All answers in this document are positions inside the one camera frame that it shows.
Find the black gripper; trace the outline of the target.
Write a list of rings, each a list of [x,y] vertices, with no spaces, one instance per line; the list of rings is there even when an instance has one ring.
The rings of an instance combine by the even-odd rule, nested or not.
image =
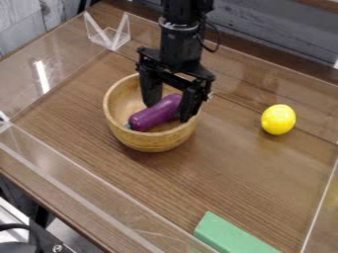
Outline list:
[[[163,97],[163,84],[183,91],[177,118],[185,123],[199,111],[211,90],[213,74],[201,66],[201,50],[209,52],[203,43],[205,20],[175,24],[159,19],[161,29],[160,48],[139,47],[137,71],[143,102],[153,106]]]

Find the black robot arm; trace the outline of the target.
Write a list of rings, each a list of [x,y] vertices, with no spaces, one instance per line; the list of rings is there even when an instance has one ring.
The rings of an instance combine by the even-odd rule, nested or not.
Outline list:
[[[203,43],[205,15],[213,9],[213,0],[163,0],[160,47],[139,47],[136,69],[140,77],[143,102],[153,106],[163,96],[163,84],[181,92],[177,111],[185,123],[208,100],[213,74],[201,66],[201,50],[215,52]]]

